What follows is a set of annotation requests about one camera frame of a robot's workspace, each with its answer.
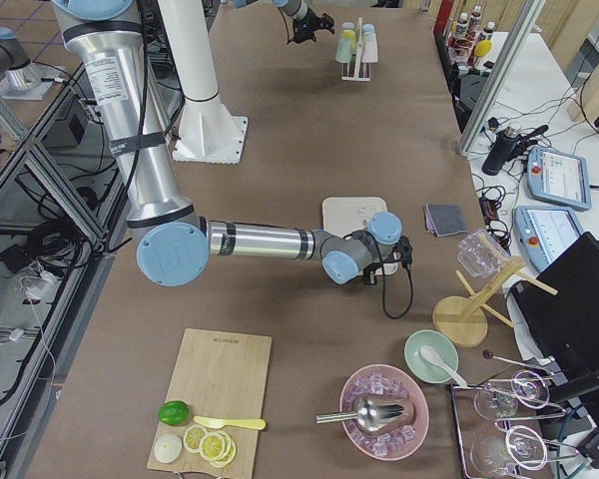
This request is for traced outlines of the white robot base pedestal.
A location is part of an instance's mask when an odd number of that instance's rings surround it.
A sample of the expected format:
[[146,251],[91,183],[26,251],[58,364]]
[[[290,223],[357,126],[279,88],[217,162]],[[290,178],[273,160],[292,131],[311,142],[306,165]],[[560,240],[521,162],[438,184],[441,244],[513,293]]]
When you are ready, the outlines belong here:
[[185,97],[174,159],[182,162],[237,164],[248,119],[223,104],[202,3],[159,3],[166,34]]

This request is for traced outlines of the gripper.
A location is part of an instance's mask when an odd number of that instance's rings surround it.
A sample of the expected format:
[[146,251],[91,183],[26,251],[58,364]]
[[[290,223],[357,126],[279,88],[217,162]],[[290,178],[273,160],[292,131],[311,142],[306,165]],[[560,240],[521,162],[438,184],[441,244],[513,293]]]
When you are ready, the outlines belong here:
[[325,30],[331,34],[335,33],[334,20],[331,16],[323,13],[317,16],[314,12],[307,12],[301,19],[293,19],[293,42],[316,41],[315,32]]
[[382,277],[392,275],[400,267],[404,268],[407,273],[411,273],[411,266],[412,246],[409,238],[402,236],[388,255],[372,262],[363,269],[363,282],[365,284],[377,284],[377,278],[380,275]]

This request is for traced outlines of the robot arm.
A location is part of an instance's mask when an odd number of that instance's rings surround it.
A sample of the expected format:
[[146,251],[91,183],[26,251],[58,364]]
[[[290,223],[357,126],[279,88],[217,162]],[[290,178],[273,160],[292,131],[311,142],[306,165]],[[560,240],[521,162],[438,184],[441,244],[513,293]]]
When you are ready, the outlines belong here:
[[316,41],[315,32],[325,30],[334,33],[334,20],[326,13],[317,16],[303,0],[272,0],[271,3],[293,20],[293,33],[288,42],[301,44],[304,41]]
[[148,60],[147,26],[138,1],[57,1],[53,9],[66,48],[86,69],[130,201],[127,225],[136,261],[152,282],[196,279],[211,255],[317,259],[343,284],[389,263],[411,264],[400,219],[379,212],[343,237],[199,216],[180,191],[174,160],[235,164],[248,121],[223,104],[207,21],[198,1],[163,1],[159,13],[185,105],[179,137],[167,139],[167,116]]

